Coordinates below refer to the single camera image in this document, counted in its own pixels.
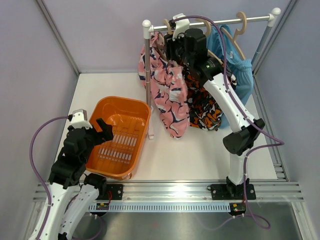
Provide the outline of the pink shark print shorts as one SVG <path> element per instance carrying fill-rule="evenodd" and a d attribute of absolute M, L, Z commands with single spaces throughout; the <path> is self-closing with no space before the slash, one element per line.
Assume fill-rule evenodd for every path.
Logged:
<path fill-rule="evenodd" d="M 159 31 L 150 34 L 149 60 L 151 99 L 165 129 L 172 138 L 179 139 L 190 125 L 188 88 L 183 67 L 167 59 L 164 36 Z"/>

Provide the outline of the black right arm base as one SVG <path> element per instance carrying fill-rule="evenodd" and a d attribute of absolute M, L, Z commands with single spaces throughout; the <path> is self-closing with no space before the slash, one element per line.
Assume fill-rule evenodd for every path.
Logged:
<path fill-rule="evenodd" d="M 233 186 L 232 184 L 211 184 L 206 187 L 211 193 L 213 200 L 256 200 L 256 192 L 253 184 L 248 184 L 244 188 L 243 184 Z"/>

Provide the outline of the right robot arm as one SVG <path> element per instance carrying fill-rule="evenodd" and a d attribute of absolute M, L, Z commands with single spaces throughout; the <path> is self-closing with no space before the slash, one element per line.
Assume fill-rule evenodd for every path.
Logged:
<path fill-rule="evenodd" d="M 245 187 L 249 184 L 245 157 L 265 122 L 261 118 L 255 119 L 238 98 L 228 80 L 227 62 L 209 52 L 207 38 L 201 29 L 166 34 L 164 49 L 169 60 L 184 64 L 199 86 L 212 95 L 230 126 L 231 133 L 222 139 L 230 153 L 229 173 L 226 183 L 220 188 L 213 188 L 212 193 L 235 200 L 244 199 Z"/>

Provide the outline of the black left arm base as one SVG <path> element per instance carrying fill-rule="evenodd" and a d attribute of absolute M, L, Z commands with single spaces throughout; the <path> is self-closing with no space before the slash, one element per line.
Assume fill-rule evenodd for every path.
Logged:
<path fill-rule="evenodd" d="M 99 187 L 99 194 L 96 200 L 103 200 L 108 201 L 109 198 L 111 200 L 119 201 L 123 198 L 123 184 L 104 184 L 103 186 Z"/>

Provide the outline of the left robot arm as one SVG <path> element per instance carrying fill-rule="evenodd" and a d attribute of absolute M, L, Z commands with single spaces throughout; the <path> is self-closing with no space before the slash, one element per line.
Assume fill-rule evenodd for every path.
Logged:
<path fill-rule="evenodd" d="M 48 184 L 38 175 L 47 198 L 38 222 L 30 236 L 31 240 L 70 240 L 75 228 L 90 204 L 103 199 L 108 192 L 107 179 L 96 173 L 86 176 L 74 202 L 72 194 L 79 186 L 86 171 L 93 149 L 113 140 L 113 127 L 102 118 L 96 119 L 100 131 L 92 125 L 70 125 L 63 146 L 51 167 Z"/>

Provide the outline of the blue shorts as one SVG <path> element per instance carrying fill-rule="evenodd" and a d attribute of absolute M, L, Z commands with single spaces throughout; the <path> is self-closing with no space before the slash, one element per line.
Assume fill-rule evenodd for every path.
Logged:
<path fill-rule="evenodd" d="M 254 89 L 251 60 L 248 58 L 242 60 L 225 34 L 223 35 L 223 38 L 226 47 L 227 67 L 231 70 L 237 81 L 235 92 L 241 102 L 245 105 Z M 223 43 L 215 28 L 211 30 L 211 34 L 207 38 L 207 48 L 219 59 L 224 59 Z"/>

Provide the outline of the orange camouflage shorts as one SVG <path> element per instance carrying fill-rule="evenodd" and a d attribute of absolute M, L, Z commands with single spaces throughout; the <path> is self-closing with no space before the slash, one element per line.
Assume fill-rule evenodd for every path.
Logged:
<path fill-rule="evenodd" d="M 182 73 L 187 86 L 190 126 L 204 131 L 217 131 L 222 124 L 223 111 L 212 95 L 204 87 L 199 87 L 199 82 L 186 67 Z"/>

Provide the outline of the orange plastic basket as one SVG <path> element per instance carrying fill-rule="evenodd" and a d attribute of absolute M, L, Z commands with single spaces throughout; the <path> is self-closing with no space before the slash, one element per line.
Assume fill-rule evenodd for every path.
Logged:
<path fill-rule="evenodd" d="M 118 181 L 137 172 L 148 133 L 150 107 L 141 100 L 108 96 L 101 99 L 89 120 L 98 131 L 97 119 L 112 126 L 113 140 L 94 147 L 86 170 Z"/>

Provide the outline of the silver clothes rack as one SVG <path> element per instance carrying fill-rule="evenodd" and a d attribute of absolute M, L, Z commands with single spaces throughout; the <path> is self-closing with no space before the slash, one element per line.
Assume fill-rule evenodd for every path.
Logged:
<path fill-rule="evenodd" d="M 222 37 L 216 29 L 205 34 L 209 54 L 220 63 L 227 59 L 227 79 L 243 104 L 254 89 L 251 60 L 245 58 L 236 42 L 237 36 L 245 31 L 244 26 L 232 33 L 229 26 L 223 24 L 220 26 Z M 144 87 L 150 87 L 150 98 L 172 138 L 180 139 L 188 127 L 216 131 L 229 125 L 217 101 L 199 85 L 187 67 L 167 59 L 165 37 L 159 31 L 150 34 L 149 49 L 141 50 L 138 76 Z"/>

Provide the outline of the aluminium front rail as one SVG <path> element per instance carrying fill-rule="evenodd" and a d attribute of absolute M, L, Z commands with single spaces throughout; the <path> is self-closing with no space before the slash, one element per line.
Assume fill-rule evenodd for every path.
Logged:
<path fill-rule="evenodd" d="M 210 182 L 123 182 L 124 202 L 204 202 L 212 200 Z M 296 182 L 253 182 L 259 202 L 302 202 L 304 197 Z"/>

